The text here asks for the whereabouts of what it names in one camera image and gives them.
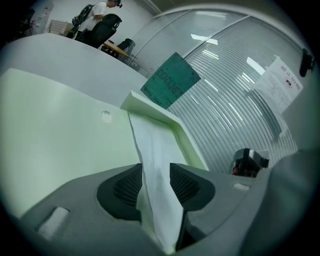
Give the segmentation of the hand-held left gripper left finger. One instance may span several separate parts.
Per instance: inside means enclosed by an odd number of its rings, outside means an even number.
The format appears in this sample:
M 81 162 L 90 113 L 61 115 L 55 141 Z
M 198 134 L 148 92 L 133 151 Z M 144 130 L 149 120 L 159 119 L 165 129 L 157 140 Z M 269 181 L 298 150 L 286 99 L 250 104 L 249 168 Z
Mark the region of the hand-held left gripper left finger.
M 161 256 L 136 208 L 140 163 L 68 181 L 25 213 L 27 240 L 45 256 Z

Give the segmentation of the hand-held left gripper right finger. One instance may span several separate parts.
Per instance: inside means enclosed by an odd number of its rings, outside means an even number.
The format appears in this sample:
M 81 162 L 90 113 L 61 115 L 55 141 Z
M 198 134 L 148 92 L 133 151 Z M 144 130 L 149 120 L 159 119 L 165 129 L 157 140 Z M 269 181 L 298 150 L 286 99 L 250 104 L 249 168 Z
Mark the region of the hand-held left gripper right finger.
M 238 256 L 261 206 L 270 169 L 256 178 L 171 163 L 170 185 L 183 208 L 177 256 Z

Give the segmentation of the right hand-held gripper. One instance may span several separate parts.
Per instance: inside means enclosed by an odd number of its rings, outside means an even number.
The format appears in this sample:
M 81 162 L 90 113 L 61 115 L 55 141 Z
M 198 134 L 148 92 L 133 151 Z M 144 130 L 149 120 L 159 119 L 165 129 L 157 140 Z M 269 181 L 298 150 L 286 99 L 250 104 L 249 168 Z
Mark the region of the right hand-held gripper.
M 235 152 L 229 174 L 255 178 L 262 169 L 269 166 L 269 150 L 242 148 Z

